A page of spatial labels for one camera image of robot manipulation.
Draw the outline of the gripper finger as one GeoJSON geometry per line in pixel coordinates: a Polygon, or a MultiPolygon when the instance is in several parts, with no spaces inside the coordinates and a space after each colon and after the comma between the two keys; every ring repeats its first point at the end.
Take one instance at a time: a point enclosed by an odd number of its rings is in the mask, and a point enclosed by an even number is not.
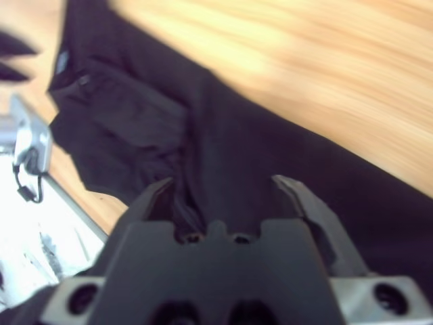
{"type": "Polygon", "coordinates": [[[174,181],[166,178],[148,186],[129,207],[132,221],[172,221],[174,181]]]}
{"type": "Polygon", "coordinates": [[[331,276],[367,276],[369,268],[341,224],[338,216],[302,182],[274,175],[272,180],[292,202],[295,215],[312,231],[331,276]]]}
{"type": "Polygon", "coordinates": [[[5,82],[22,82],[29,80],[29,77],[8,66],[5,62],[0,62],[0,79],[5,82]]]}
{"type": "Polygon", "coordinates": [[[1,56],[35,55],[37,51],[11,34],[1,31],[1,56]]]}

